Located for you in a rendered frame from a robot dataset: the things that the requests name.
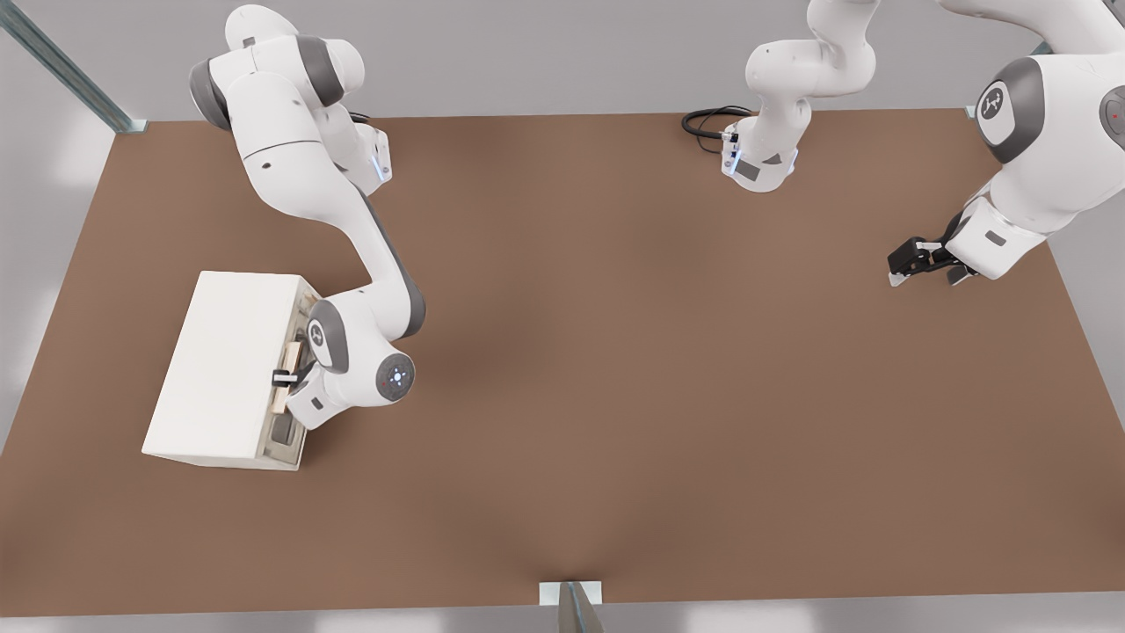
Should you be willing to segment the silver frame post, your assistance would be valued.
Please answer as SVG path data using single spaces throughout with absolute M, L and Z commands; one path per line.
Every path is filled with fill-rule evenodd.
M 90 112 L 98 116 L 116 134 L 141 134 L 148 128 L 148 121 L 133 119 L 120 105 L 115 103 L 76 62 L 68 57 L 50 37 L 40 31 L 12 0 L 0 0 L 0 28 L 32 57 L 40 62 Z
M 595 609 L 603 604 L 602 581 L 540 582 L 539 604 L 557 608 L 558 633 L 606 633 Z

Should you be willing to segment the white oven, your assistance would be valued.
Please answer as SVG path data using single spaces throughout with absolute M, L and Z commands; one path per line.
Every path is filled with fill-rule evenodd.
M 292 277 L 200 273 L 158 394 L 145 455 L 192 465 L 292 471 L 261 456 Z

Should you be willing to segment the pale oven door handle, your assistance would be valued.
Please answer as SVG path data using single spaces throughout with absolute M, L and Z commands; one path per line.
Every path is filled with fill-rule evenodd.
M 281 368 L 285 370 L 297 370 L 302 368 L 302 358 L 304 358 L 305 344 L 304 340 L 295 340 L 292 342 L 287 342 L 284 349 L 281 358 Z M 294 389 L 286 388 L 274 388 L 273 396 L 271 397 L 269 412 L 272 414 L 282 414 L 287 409 L 287 397 L 292 394 Z

